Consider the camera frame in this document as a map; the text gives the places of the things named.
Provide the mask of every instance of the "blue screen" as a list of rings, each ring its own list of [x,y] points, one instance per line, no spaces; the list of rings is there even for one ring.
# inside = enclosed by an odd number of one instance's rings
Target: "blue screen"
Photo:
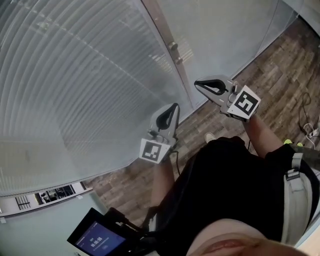
[[[125,240],[95,221],[75,244],[91,255],[105,256]]]

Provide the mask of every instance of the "door knob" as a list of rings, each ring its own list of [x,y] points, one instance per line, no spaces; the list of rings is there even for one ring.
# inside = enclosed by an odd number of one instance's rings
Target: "door knob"
[[[183,58],[178,57],[178,58],[176,58],[176,59],[174,60],[174,62],[175,62],[175,64],[179,65],[179,64],[182,63],[183,60],[184,60]]]
[[[178,44],[175,41],[172,41],[168,44],[168,48],[171,51],[175,51],[176,49],[178,49]]]

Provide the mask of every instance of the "backpack strap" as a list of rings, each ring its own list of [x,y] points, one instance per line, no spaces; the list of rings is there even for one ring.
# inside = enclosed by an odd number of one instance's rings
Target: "backpack strap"
[[[295,245],[304,234],[311,215],[312,187],[308,177],[300,172],[302,153],[295,153],[292,169],[283,176],[284,210],[281,242]]]

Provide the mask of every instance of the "person's arm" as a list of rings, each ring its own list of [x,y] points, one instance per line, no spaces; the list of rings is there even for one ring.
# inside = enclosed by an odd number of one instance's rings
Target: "person's arm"
[[[280,148],[283,143],[272,130],[254,115],[248,123],[243,123],[246,133],[259,157],[265,158],[266,154]]]
[[[160,205],[174,183],[174,171],[170,157],[168,157],[164,162],[156,164],[154,167],[151,207]]]

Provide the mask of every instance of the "black t-shirt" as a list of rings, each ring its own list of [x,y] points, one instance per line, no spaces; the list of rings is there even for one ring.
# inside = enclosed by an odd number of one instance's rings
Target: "black t-shirt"
[[[239,137],[209,142],[186,164],[174,186],[156,208],[156,226],[166,243],[160,255],[186,255],[198,233],[220,219],[244,222],[266,238],[280,241],[284,220],[284,174],[292,168],[289,146],[263,159],[248,152]],[[319,181],[302,161],[312,186],[313,216]]]

